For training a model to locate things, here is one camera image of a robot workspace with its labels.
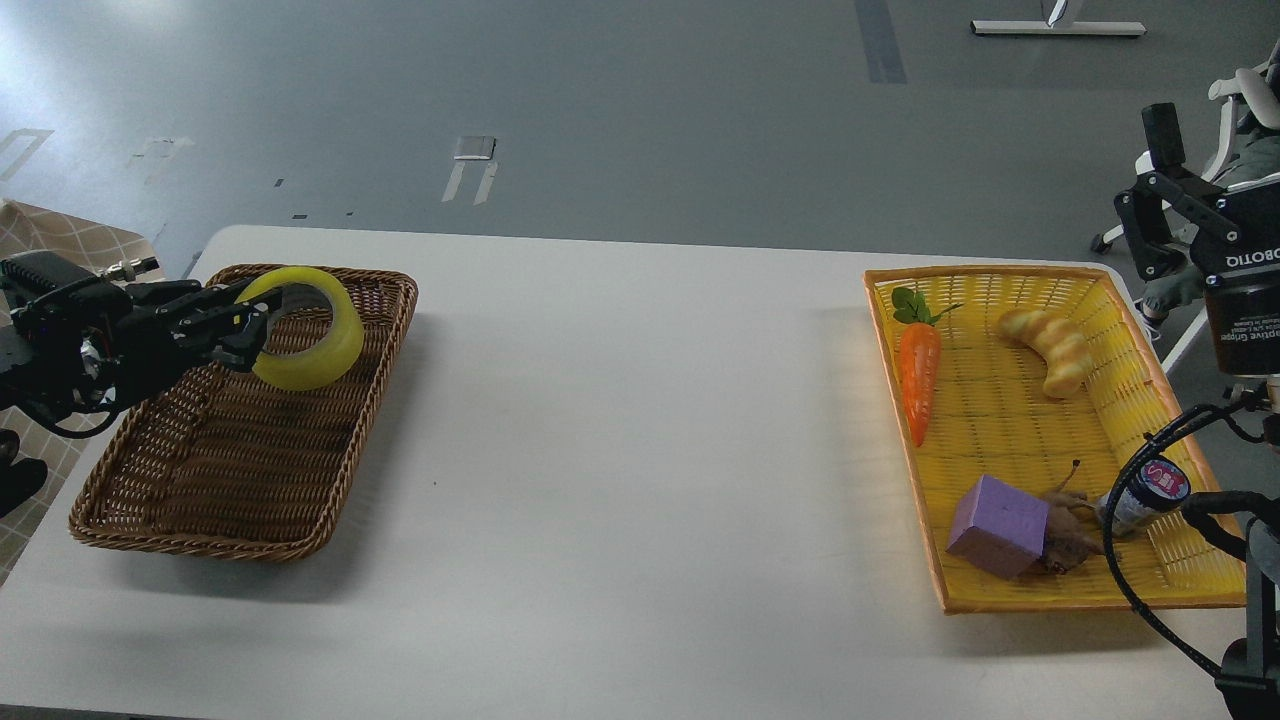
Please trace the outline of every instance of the purple sponge block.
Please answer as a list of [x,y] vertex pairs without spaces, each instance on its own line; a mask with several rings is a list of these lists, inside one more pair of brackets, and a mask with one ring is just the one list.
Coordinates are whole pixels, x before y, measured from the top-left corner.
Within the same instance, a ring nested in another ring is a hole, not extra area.
[[1011,579],[1044,552],[1048,503],[991,475],[960,498],[947,552]]

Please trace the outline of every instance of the toy carrot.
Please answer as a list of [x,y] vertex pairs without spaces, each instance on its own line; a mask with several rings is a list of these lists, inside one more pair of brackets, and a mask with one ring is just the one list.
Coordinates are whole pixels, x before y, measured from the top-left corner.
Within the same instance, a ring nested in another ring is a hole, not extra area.
[[897,345],[897,366],[902,384],[902,405],[906,424],[911,429],[915,447],[924,445],[924,430],[933,416],[933,388],[938,379],[942,359],[942,336],[933,327],[942,315],[960,305],[952,305],[933,315],[924,301],[924,293],[909,287],[893,288],[893,319],[906,324]]

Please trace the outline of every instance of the small bottle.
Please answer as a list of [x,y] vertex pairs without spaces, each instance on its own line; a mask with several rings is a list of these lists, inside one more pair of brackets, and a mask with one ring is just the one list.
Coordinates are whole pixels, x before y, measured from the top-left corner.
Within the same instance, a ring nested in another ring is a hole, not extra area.
[[[1124,486],[1111,524],[1112,537],[1123,538],[1146,529],[1157,518],[1176,510],[1190,492],[1192,483],[1181,468],[1162,455],[1148,460],[1129,475]],[[1107,492],[1097,501],[1098,523],[1106,514],[1110,498],[1111,492]]]

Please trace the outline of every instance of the white table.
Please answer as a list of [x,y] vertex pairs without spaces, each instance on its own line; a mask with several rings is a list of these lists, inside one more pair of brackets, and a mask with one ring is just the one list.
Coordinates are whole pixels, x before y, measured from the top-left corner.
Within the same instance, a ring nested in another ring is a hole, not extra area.
[[[333,541],[291,566],[81,546],[100,437],[0,589],[0,702],[1226,716],[1129,614],[940,611],[861,273],[963,259],[236,227],[195,274],[256,261],[421,286]],[[1243,632],[1165,618],[1211,656]]]

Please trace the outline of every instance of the toy bread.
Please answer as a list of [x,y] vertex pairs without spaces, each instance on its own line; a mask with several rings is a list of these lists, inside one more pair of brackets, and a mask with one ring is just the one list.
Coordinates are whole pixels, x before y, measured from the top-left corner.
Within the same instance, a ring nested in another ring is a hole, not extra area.
[[1044,395],[1066,398],[1080,389],[1093,370],[1093,359],[1084,333],[1071,320],[1044,310],[1010,310],[1000,316],[996,332],[1001,337],[1030,346],[1048,365]]

